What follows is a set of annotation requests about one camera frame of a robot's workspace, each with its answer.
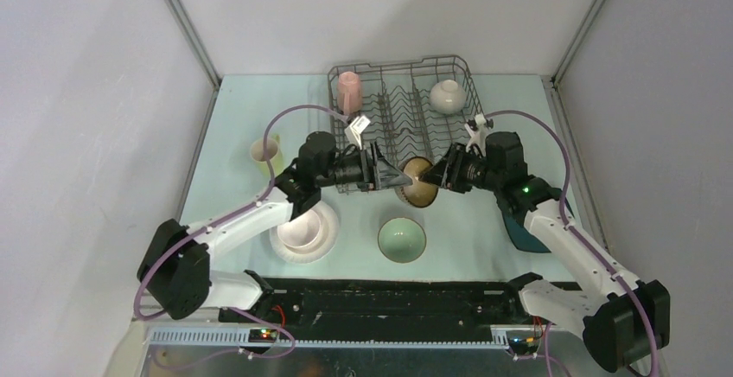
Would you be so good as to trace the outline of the brown glazed bowl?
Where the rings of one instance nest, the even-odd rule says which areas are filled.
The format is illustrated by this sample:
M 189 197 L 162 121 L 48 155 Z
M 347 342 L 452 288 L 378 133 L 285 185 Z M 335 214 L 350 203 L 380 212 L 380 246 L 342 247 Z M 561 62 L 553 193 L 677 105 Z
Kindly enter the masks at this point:
M 425 157 L 412 157 L 400 166 L 400 169 L 411 178 L 412 184 L 395 189 L 397 197 L 414 208 L 427 208 L 438 194 L 438 187 L 421 182 L 419 176 L 432 167 L 432 162 Z

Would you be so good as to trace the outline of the small white ribbed bowl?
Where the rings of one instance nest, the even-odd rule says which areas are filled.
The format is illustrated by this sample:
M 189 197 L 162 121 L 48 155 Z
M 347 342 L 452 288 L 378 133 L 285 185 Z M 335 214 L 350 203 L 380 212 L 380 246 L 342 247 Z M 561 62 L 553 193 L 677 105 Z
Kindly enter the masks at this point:
M 460 112 L 467 102 L 467 93 L 455 80 L 441 80 L 431 89 L 430 106 L 445 115 Z

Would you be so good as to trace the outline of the pink ceramic mug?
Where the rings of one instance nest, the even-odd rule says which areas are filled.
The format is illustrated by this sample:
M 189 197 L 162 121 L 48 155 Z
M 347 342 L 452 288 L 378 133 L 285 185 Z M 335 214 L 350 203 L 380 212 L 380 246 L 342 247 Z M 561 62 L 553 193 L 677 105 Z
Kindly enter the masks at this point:
M 352 115 L 363 107 L 362 82 L 357 73 L 344 72 L 339 74 L 337 105 L 345 115 Z

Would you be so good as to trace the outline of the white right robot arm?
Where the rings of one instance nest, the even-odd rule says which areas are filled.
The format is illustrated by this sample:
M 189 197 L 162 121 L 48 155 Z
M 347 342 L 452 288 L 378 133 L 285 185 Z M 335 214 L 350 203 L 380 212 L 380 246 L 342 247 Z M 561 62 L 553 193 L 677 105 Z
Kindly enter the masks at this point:
M 488 135 L 483 153 L 452 144 L 419 178 L 457 193 L 492 192 L 502 216 L 540 241 L 580 286 L 565 291 L 535 273 L 513 279 L 502 301 L 511 322 L 539 316 L 555 323 L 610 373 L 669 344 L 669 291 L 658 280 L 641 281 L 589 238 L 568 215 L 560 189 L 529 173 L 517 133 Z

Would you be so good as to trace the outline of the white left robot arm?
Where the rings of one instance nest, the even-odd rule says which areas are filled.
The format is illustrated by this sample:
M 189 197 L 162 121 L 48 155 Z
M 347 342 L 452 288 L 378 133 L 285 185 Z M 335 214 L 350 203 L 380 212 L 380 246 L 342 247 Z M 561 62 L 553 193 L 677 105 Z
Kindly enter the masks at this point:
M 215 271 L 214 256 L 302 216 L 321 201 L 322 189 L 351 184 L 370 192 L 410 186 L 412 179 L 389 163 L 378 145 L 339 150 L 332 134 L 316 131 L 306 137 L 291 165 L 242 208 L 188 226 L 174 219 L 161 223 L 137 270 L 136 317 L 147 317 L 140 304 L 148 292 L 174 320 L 215 307 L 239 309 L 251 321 L 263 322 L 273 311 L 266 282 L 250 270 Z

